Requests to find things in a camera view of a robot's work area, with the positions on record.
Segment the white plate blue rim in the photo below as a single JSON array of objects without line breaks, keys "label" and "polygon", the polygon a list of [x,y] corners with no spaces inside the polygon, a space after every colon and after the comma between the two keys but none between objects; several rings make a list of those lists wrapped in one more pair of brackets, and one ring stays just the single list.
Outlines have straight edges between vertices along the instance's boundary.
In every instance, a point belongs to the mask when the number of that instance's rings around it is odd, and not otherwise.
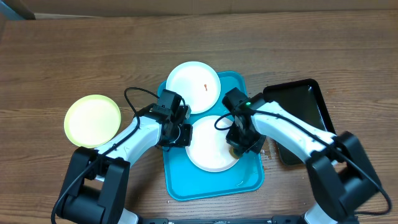
[{"label": "white plate blue rim", "polygon": [[213,68],[203,62],[184,62],[166,80],[167,90],[178,93],[193,114],[210,110],[218,101],[221,81]]}]

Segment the white plate green rim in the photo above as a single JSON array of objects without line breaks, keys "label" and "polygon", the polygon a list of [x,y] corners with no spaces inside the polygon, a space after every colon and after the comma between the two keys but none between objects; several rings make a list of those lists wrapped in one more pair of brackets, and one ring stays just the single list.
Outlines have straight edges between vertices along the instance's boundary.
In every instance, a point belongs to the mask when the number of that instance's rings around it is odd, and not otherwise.
[{"label": "white plate green rim", "polygon": [[88,95],[69,107],[63,127],[71,143],[94,148],[111,140],[120,125],[121,112],[111,98]]}]

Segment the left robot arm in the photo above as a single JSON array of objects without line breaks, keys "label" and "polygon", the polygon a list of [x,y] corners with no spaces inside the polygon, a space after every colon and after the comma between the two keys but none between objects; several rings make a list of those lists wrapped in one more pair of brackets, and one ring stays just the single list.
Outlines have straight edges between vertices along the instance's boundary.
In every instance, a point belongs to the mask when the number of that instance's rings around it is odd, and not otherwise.
[{"label": "left robot arm", "polygon": [[162,90],[156,103],[134,111],[131,124],[115,138],[95,149],[76,149],[51,222],[60,217],[74,223],[142,223],[124,207],[129,171],[153,146],[189,146],[189,116],[190,107],[181,95]]}]

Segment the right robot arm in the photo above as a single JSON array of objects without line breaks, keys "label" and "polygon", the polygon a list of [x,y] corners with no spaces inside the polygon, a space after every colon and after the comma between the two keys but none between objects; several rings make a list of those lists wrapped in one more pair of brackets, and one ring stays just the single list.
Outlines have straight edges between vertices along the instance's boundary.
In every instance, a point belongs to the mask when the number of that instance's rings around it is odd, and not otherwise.
[{"label": "right robot arm", "polygon": [[306,166],[315,205],[302,223],[343,223],[361,214],[358,207],[377,193],[392,202],[358,138],[349,132],[337,136],[315,128],[286,112],[277,102],[265,101],[262,93],[250,98],[237,88],[227,92],[223,105],[234,118],[226,142],[235,157],[259,153],[265,138],[275,140]]}]

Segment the green yellow sponge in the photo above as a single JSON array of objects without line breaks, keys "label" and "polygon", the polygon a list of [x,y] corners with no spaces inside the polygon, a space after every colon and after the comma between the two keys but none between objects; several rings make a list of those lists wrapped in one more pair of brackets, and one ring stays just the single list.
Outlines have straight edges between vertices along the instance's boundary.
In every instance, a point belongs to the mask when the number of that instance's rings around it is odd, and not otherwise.
[{"label": "green yellow sponge", "polygon": [[235,159],[240,159],[240,158],[241,158],[241,156],[240,156],[239,154],[235,153],[235,149],[233,149],[233,148],[231,148],[231,149],[229,150],[229,153],[230,153],[231,156],[232,156],[233,158],[235,158]]}]

